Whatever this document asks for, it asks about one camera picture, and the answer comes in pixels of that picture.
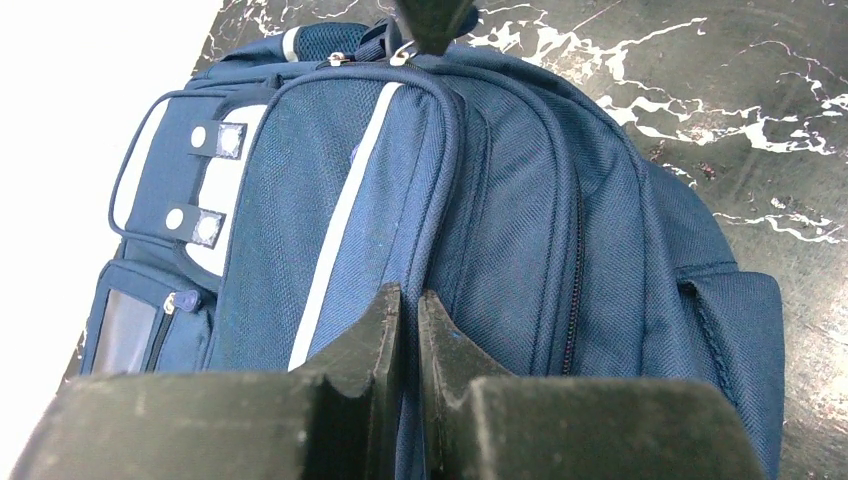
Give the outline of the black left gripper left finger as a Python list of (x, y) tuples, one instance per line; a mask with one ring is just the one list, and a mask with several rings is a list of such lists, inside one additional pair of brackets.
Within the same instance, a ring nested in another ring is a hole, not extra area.
[(60, 389), (15, 479), (390, 479), (401, 290), (290, 372), (88, 376)]

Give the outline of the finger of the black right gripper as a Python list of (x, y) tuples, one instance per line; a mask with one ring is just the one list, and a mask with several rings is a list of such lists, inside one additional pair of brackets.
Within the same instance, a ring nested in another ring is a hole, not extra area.
[(419, 54), (441, 56), (477, 25), (472, 0), (397, 0), (395, 6)]

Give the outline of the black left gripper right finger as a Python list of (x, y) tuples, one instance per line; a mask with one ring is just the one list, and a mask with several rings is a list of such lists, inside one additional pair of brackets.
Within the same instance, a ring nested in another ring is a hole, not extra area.
[(735, 410), (702, 382), (522, 377), (418, 303), (431, 479), (760, 479)]

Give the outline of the navy blue student backpack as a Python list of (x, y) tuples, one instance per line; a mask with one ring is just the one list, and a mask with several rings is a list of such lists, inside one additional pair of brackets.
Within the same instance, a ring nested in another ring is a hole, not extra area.
[(768, 478), (784, 420), (780, 290), (695, 191), (563, 78), (415, 54), (393, 22), (290, 29), (161, 97), (125, 157), (81, 370), (287, 370), (385, 283), (435, 291), (519, 375), (692, 378)]

